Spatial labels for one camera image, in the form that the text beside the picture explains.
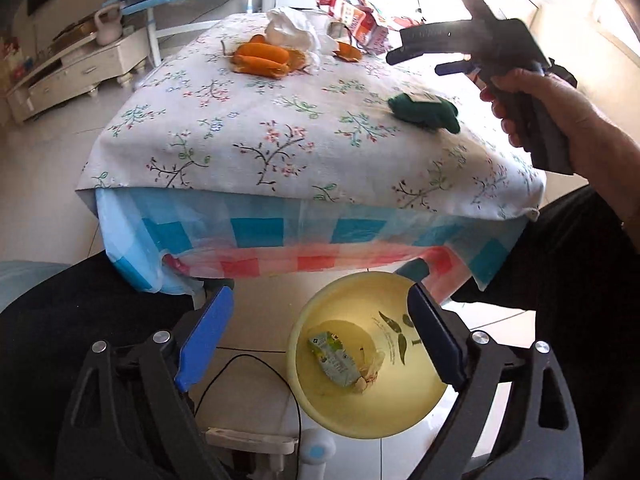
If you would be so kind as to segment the person's right hand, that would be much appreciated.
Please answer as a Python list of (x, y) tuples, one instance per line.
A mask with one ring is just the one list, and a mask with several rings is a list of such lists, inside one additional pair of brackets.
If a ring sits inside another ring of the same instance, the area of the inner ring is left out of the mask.
[(574, 173), (601, 193), (630, 200), (639, 193), (639, 144), (557, 76), (522, 68), (491, 82), (501, 91), (523, 92), (540, 101), (568, 141)]

